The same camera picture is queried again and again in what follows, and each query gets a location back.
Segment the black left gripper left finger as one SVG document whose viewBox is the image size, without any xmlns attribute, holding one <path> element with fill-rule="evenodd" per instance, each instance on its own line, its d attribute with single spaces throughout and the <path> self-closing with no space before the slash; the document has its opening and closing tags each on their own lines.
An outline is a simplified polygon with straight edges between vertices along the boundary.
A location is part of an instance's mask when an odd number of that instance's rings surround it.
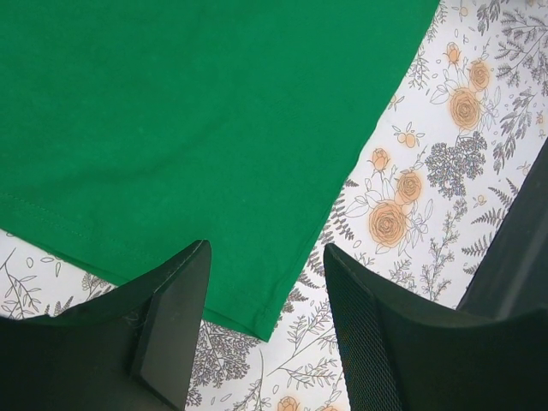
<svg viewBox="0 0 548 411">
<path fill-rule="evenodd" d="M 210 270 L 196 241 L 56 317 L 2 319 L 2 409 L 184 409 Z"/>
</svg>

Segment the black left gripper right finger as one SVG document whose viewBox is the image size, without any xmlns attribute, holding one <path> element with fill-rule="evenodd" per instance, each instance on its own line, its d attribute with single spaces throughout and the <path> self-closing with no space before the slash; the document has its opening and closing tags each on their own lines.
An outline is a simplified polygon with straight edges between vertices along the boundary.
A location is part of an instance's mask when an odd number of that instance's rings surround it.
<svg viewBox="0 0 548 411">
<path fill-rule="evenodd" d="M 459 312 L 325 247 L 331 314 L 353 410 L 544 410 L 547 311 Z"/>
</svg>

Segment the green t shirt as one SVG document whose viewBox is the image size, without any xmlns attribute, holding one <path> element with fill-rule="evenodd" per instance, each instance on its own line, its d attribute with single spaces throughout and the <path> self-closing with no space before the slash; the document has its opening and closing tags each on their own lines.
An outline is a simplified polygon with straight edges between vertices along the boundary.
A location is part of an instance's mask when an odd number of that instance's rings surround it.
<svg viewBox="0 0 548 411">
<path fill-rule="evenodd" d="M 274 330 L 435 1 L 4 1 L 1 226 L 123 285 L 212 247 L 206 320 Z"/>
</svg>

